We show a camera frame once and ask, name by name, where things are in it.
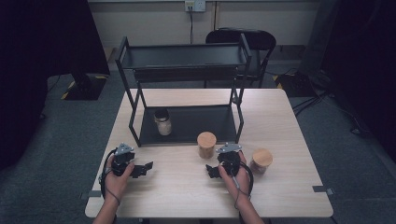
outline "cup lid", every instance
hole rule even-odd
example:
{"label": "cup lid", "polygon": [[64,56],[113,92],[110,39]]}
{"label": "cup lid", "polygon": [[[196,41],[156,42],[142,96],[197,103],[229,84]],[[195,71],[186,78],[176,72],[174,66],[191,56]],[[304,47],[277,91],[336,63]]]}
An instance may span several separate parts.
{"label": "cup lid", "polygon": [[197,142],[200,147],[213,147],[216,141],[216,136],[210,132],[200,133],[197,137]]}
{"label": "cup lid", "polygon": [[266,148],[258,148],[253,152],[253,160],[260,166],[268,166],[273,161],[271,152]]}
{"label": "cup lid", "polygon": [[169,112],[165,108],[157,109],[154,113],[156,119],[169,119]]}

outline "chair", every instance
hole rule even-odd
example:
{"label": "chair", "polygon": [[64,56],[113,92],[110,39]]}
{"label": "chair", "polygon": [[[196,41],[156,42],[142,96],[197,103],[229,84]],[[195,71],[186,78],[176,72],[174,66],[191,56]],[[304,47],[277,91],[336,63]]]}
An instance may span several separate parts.
{"label": "chair", "polygon": [[[252,58],[247,71],[247,80],[250,85],[253,81],[260,81],[259,88],[262,87],[265,69],[268,64],[269,57],[276,46],[276,39],[268,32],[261,30],[249,30],[240,28],[219,28],[210,32],[206,36],[206,44],[210,43],[236,43],[239,41],[240,35],[244,34],[247,44],[250,47]],[[265,57],[261,58],[261,51],[266,51]],[[245,66],[238,67],[238,75],[236,79],[242,79],[242,72]]]}

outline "cup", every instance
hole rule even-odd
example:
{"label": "cup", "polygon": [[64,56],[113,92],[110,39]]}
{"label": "cup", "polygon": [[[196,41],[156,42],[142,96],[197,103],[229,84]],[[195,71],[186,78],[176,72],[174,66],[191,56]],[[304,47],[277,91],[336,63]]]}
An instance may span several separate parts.
{"label": "cup", "polygon": [[202,159],[210,159],[215,153],[216,136],[210,132],[200,133],[197,137],[199,156]]}
{"label": "cup", "polygon": [[165,108],[155,111],[154,120],[157,123],[158,132],[160,135],[166,136],[172,132],[172,123],[169,118],[169,112]]}
{"label": "cup", "polygon": [[258,148],[253,152],[249,167],[253,173],[263,175],[272,161],[273,156],[268,149]]}

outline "black metal shelf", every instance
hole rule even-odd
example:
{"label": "black metal shelf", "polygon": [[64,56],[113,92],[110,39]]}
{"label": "black metal shelf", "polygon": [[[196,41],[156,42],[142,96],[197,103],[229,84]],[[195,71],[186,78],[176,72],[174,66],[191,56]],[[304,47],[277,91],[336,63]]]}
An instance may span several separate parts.
{"label": "black metal shelf", "polygon": [[[239,43],[233,44],[146,47],[131,47],[127,37],[124,37],[116,55],[116,64],[133,108],[129,128],[137,145],[141,147],[142,144],[194,143],[202,132],[212,132],[218,142],[237,143],[244,124],[240,105],[245,80],[239,93],[234,84],[231,86],[230,100],[224,105],[167,106],[172,122],[172,132],[167,136],[158,133],[154,122],[154,111],[158,107],[147,105],[140,84],[186,80],[235,80],[237,66],[244,65],[247,71],[250,60],[251,52],[244,35],[241,35]],[[137,84],[135,100],[124,73],[124,70],[128,69],[133,70]],[[145,110],[140,136],[137,136],[134,116],[140,99]],[[232,103],[236,104],[238,110],[238,131],[235,130]]]}

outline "electrical outlet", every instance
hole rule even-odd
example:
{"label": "electrical outlet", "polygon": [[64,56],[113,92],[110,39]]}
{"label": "electrical outlet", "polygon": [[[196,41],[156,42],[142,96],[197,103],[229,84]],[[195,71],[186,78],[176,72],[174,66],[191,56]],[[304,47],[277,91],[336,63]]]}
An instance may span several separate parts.
{"label": "electrical outlet", "polygon": [[205,0],[195,0],[194,11],[196,11],[196,12],[205,12],[206,11],[206,2],[205,2]]}
{"label": "electrical outlet", "polygon": [[184,10],[185,11],[194,11],[194,5],[195,5],[194,0],[185,1],[184,2]]}

